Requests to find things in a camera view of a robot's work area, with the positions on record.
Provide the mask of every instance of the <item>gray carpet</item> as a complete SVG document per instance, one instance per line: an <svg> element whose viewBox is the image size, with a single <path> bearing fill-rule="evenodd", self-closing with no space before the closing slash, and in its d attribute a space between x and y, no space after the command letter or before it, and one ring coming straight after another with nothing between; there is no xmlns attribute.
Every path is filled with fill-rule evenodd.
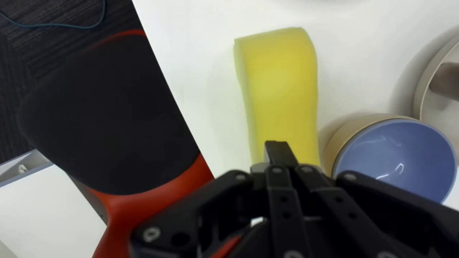
<svg viewBox="0 0 459 258"><path fill-rule="evenodd" d="M17 22L88 26L99 20L101 0L3 0L0 10ZM0 163L31 149L15 114L23 97L66 58L115 33L141 28L131 0L107 0L94 29L20 28L0 17Z"/></svg>

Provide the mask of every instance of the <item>sponge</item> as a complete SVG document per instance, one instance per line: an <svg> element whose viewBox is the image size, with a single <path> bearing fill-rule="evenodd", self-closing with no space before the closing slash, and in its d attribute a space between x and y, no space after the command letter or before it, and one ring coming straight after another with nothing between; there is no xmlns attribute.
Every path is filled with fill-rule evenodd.
<svg viewBox="0 0 459 258"><path fill-rule="evenodd" d="M300 163L320 165L317 143L317 60L302 28L235 39L234 59L249 128L253 163L267 140L287 141Z"/></svg>

